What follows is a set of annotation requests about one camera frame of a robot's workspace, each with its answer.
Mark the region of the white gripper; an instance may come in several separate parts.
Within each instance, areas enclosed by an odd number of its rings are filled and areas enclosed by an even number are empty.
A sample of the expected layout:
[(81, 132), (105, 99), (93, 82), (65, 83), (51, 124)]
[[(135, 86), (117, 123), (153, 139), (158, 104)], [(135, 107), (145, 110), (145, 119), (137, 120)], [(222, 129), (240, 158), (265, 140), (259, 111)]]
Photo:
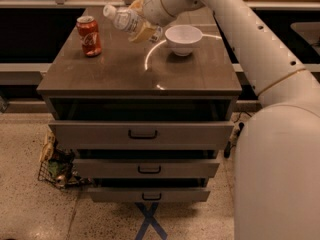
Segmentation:
[(149, 22), (142, 22), (129, 36), (132, 43), (140, 43), (148, 40), (156, 32), (156, 26), (166, 26), (170, 23), (170, 15), (164, 9), (161, 0), (134, 0), (129, 6), (138, 15), (143, 16)]

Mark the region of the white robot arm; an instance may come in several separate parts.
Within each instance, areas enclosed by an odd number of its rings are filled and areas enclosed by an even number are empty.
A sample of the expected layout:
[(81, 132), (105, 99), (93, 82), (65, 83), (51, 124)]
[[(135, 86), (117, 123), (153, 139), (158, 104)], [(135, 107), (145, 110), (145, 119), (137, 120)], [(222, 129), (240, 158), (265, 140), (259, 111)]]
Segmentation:
[(235, 240), (320, 240), (317, 79), (242, 0), (135, 0), (132, 6), (159, 26), (208, 7), (262, 106), (235, 150)]

